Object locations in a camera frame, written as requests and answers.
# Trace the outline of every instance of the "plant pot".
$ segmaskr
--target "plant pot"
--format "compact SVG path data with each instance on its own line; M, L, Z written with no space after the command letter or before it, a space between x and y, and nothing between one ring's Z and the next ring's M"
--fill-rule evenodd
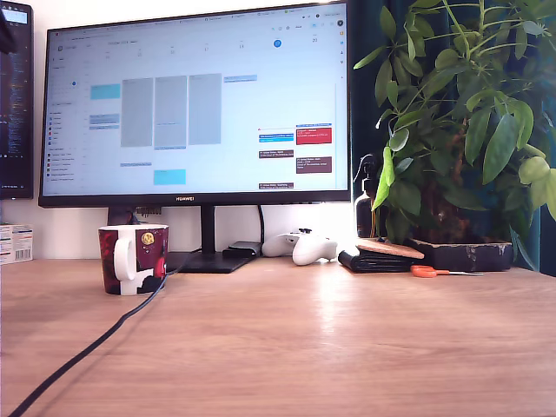
M460 272L498 272L512 266L512 243L436 244L410 239L407 245L425 254L435 269Z

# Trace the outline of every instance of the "red mug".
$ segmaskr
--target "red mug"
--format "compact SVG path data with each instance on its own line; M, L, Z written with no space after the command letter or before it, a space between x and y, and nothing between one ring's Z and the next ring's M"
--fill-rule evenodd
M166 275L168 226L138 224L98 229L108 294L152 293Z

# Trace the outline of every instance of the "game controller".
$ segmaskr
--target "game controller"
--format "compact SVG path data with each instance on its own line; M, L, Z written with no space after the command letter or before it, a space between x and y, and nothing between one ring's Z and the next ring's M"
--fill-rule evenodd
M299 230L268 239L262 245L262 254L269 258L292 255L294 264L298 266L308 265L321 258L332 261L336 257L338 243L326 237L312 235L311 229Z

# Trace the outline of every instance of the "box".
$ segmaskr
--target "box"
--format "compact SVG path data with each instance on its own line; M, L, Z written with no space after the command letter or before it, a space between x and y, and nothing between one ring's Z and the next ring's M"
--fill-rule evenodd
M0 225L0 265L33 259L33 228L28 224Z

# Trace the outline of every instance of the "monitor screen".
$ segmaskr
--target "monitor screen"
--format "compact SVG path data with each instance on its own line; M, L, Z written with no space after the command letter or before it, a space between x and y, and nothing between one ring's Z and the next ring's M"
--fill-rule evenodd
M346 3L48 33L41 205L349 201Z
M0 199L33 196L33 25L30 6L1 2L17 52L0 54Z

